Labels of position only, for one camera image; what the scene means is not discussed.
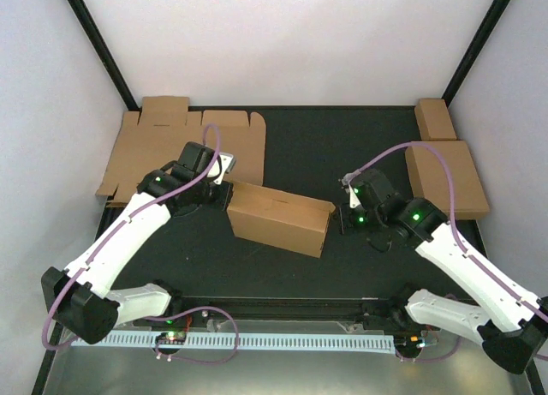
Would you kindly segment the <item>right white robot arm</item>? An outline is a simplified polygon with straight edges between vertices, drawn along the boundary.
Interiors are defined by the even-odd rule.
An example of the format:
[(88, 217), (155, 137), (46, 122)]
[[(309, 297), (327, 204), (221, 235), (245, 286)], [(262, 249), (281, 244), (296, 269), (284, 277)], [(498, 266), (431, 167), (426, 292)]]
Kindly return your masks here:
[(547, 301), (517, 284), (464, 239), (448, 216), (421, 197), (405, 199), (375, 169), (341, 180), (343, 230), (365, 232), (387, 248), (428, 260), (471, 298), (466, 304), (419, 289), (389, 308), (391, 323), (435, 326), (478, 344), (500, 368), (522, 374), (547, 340)]

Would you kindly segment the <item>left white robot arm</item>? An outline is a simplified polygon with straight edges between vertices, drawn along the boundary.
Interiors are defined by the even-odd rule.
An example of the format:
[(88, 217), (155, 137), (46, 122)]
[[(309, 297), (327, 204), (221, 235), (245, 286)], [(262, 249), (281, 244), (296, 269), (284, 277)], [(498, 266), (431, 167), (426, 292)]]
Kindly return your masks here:
[(122, 269), (158, 229), (190, 206), (227, 207), (232, 185), (225, 181), (235, 156), (188, 142), (177, 160), (149, 172), (115, 222), (64, 269), (48, 268), (41, 286), (48, 321), (56, 321), (87, 344), (115, 327), (141, 318), (177, 324), (184, 306), (176, 291), (155, 281), (113, 290)]

